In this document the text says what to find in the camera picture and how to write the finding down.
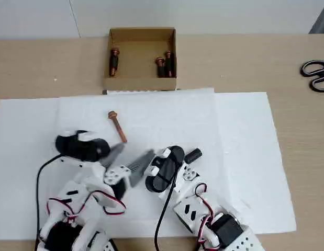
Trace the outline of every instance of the cardboard box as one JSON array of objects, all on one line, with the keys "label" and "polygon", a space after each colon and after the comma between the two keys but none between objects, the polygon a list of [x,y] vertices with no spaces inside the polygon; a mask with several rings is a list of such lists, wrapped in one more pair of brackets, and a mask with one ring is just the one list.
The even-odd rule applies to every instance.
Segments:
[{"label": "cardboard box", "polygon": [[[176,32],[174,28],[114,28],[109,31],[104,88],[106,90],[175,90],[176,77],[158,78],[155,59],[174,53],[176,75]],[[109,76],[110,50],[120,51],[118,70]]]}]

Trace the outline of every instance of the white foam board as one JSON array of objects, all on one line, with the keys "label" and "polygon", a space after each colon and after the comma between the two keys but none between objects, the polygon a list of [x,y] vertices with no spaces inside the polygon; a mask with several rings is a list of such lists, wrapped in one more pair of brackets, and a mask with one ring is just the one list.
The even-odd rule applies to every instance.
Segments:
[{"label": "white foam board", "polygon": [[296,230],[266,93],[216,94],[216,109],[233,206],[255,233]]}]

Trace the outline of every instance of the wooden table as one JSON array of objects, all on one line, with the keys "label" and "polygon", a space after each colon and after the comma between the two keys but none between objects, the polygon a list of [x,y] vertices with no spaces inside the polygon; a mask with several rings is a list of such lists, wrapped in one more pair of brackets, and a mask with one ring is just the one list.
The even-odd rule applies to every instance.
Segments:
[{"label": "wooden table", "polygon": [[[292,193],[297,231],[261,235],[267,251],[324,250],[324,94],[299,75],[324,60],[324,35],[177,36],[177,87],[267,92]],[[105,38],[0,41],[0,98],[101,94]],[[117,239],[119,250],[154,250],[153,239]],[[161,238],[161,250],[193,250],[193,238]],[[31,250],[33,241],[0,241]]]}]

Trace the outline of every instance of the scissors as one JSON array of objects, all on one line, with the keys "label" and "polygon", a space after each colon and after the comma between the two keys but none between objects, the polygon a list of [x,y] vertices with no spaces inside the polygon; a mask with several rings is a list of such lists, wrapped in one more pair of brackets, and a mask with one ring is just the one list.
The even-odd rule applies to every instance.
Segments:
[{"label": "scissors", "polygon": [[[322,66],[322,68],[317,69],[312,72],[307,72],[306,68],[312,64],[317,64]],[[324,82],[324,61],[323,60],[311,60],[303,64],[300,68],[300,74],[304,77],[313,77],[318,76],[318,78],[313,79],[309,83],[309,88],[318,93],[324,93],[324,88],[320,88],[317,85],[321,82]]]}]

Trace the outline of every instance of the screw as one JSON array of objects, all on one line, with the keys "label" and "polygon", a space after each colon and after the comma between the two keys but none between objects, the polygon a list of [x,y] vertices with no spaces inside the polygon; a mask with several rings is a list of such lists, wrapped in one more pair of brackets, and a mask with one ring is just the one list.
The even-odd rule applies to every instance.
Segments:
[{"label": "screw", "polygon": [[119,124],[119,121],[117,120],[116,116],[118,116],[118,114],[114,111],[110,111],[108,113],[108,118],[109,119],[112,119],[114,125],[115,125],[115,128],[116,130],[118,131],[119,135],[120,135],[120,138],[122,140],[123,143],[127,143],[127,139],[126,139],[126,136],[124,134],[124,132],[122,131],[122,128]]}]

